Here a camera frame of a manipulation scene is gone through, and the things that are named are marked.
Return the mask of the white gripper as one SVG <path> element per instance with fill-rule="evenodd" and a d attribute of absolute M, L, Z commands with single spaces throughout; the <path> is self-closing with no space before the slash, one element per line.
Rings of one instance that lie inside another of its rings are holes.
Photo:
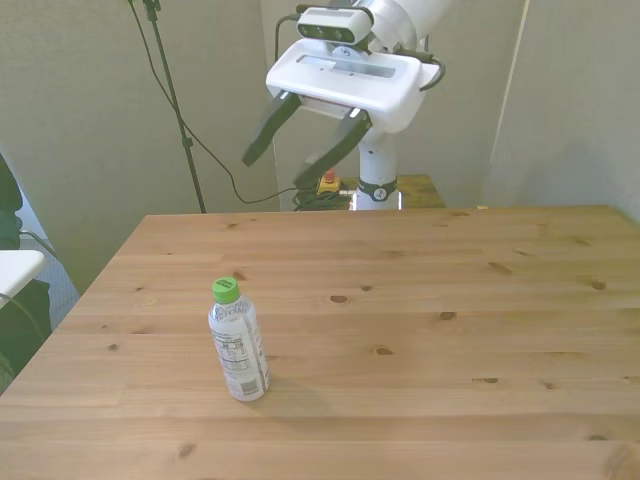
<path fill-rule="evenodd" d="M 434 67 L 416 58 L 381 52 L 361 55 L 353 50 L 344 56 L 326 42 L 301 39 L 266 75 L 267 88 L 276 96 L 242 162 L 250 167 L 264 154 L 277 131 L 300 108 L 298 95 L 353 108 L 339 122 L 326 148 L 308 158 L 293 181 L 295 187 L 311 185 L 358 146 L 372 122 L 386 133 L 406 129 L 424 100 L 420 88 L 433 78 Z"/>

